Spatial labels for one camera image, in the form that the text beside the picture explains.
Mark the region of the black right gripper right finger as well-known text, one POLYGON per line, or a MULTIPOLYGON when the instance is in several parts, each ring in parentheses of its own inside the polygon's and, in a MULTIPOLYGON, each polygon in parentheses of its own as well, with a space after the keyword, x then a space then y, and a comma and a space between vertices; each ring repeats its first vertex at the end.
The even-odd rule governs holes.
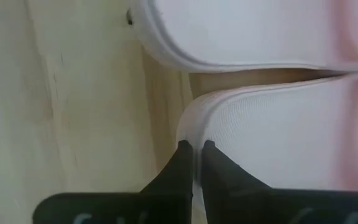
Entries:
POLYGON ((220 151, 201 150, 208 224, 358 224, 358 192, 269 187, 220 151))

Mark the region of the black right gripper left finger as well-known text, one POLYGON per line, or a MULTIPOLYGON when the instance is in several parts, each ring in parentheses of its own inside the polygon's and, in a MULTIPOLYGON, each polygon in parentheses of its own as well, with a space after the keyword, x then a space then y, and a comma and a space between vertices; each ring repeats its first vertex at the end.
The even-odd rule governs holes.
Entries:
POLYGON ((140 192, 64 193, 41 201, 33 224, 190 224, 193 148, 180 141, 140 192))

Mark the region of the pink foam slide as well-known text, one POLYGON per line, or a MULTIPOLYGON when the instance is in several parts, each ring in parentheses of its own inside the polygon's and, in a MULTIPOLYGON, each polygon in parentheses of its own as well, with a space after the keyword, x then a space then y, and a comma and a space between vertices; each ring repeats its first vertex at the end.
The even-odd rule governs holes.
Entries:
POLYGON ((281 189, 358 191, 358 73, 208 93, 183 112, 177 141, 203 144, 281 189))
POLYGON ((358 71, 358 0, 131 0, 144 48, 186 72, 358 71))

